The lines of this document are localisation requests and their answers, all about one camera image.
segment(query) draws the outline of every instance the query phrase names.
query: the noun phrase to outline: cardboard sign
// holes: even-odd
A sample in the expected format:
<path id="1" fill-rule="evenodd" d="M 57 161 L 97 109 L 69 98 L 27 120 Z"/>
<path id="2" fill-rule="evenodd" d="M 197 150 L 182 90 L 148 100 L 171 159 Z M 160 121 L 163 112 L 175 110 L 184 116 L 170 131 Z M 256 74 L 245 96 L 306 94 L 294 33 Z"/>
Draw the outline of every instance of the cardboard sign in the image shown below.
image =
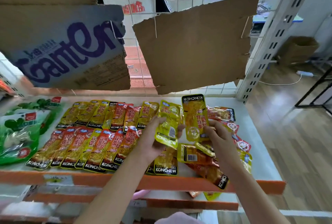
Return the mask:
<path id="1" fill-rule="evenodd" d="M 119 5 L 97 0 L 0 0 L 0 51 L 41 88 L 126 90 Z"/>
<path id="2" fill-rule="evenodd" d="M 243 79 L 259 0 L 223 0 L 133 26 L 159 95 Z"/>

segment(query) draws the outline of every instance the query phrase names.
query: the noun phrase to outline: shelf price label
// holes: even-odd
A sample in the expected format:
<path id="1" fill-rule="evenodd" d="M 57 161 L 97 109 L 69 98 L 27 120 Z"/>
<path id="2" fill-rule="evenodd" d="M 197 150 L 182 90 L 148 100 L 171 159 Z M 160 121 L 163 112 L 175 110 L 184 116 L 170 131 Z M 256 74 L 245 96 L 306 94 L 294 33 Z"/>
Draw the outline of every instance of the shelf price label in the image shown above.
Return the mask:
<path id="1" fill-rule="evenodd" d="M 131 200 L 131 201 L 129 202 L 129 206 L 134 206 L 134 207 L 146 207 L 146 200 L 141 200 L 141 199 Z"/>
<path id="2" fill-rule="evenodd" d="M 46 185 L 74 185 L 71 175 L 44 174 Z"/>

